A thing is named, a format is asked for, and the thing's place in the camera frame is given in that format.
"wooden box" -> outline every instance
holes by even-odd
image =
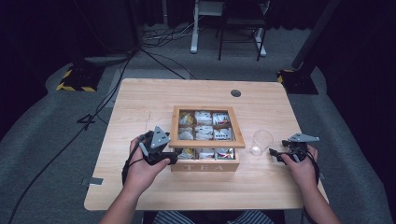
[[[171,150],[182,152],[173,172],[235,172],[245,148],[230,106],[175,105],[170,137]]]

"wooden table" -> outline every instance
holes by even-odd
[[[233,97],[232,90],[241,91]],[[130,141],[160,126],[171,130],[174,105],[232,106],[246,148],[239,149],[235,173],[181,173],[166,167],[140,197],[137,210],[240,210],[303,207],[300,191],[283,163],[269,152],[260,157],[248,148],[253,133],[269,131],[280,150],[281,140],[300,132],[281,84],[275,82],[133,79],[122,81],[93,177],[85,200],[88,210],[107,210],[119,194],[121,169]],[[324,189],[319,183],[322,194]]]

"chair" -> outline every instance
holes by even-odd
[[[255,39],[254,35],[262,28],[262,41],[257,56],[257,61],[259,61],[266,33],[265,11],[262,9],[262,4],[258,0],[226,0],[224,2],[220,17],[220,27],[216,33],[216,37],[218,37],[220,30],[219,61],[223,43],[252,43],[252,41],[247,42],[246,40],[224,40],[224,29],[226,28],[238,30],[254,29],[251,36],[253,40]]]

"gray carpet floor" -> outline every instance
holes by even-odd
[[[219,41],[214,29],[200,33],[197,54],[190,54],[189,35],[145,50],[175,60],[197,79],[276,81],[276,71],[290,68],[309,32],[268,31],[264,45],[267,56],[259,62],[253,44],[228,44],[218,61]],[[156,58],[186,75],[180,65],[164,57]],[[1,142],[0,223],[7,223],[31,180],[79,132],[82,124],[77,120],[95,112],[120,74],[118,65],[108,67],[98,92],[56,91],[68,66],[49,77],[49,94],[26,111]],[[125,76],[135,77],[136,71],[142,71],[142,77],[179,78],[142,51],[132,58]],[[318,164],[325,176],[322,183],[332,208],[344,223],[392,223],[383,185],[326,95],[326,80],[318,69],[312,78],[319,95],[289,95],[289,99],[302,132],[320,137],[314,146],[319,151]],[[108,121],[111,112],[110,105],[100,117]],[[13,223],[97,223],[104,212],[84,208],[87,187],[80,182],[92,176],[105,133],[106,123],[95,119],[27,191]],[[300,210],[286,211],[287,223],[299,223],[300,215]],[[134,223],[140,223],[141,216],[142,212],[137,212]]]

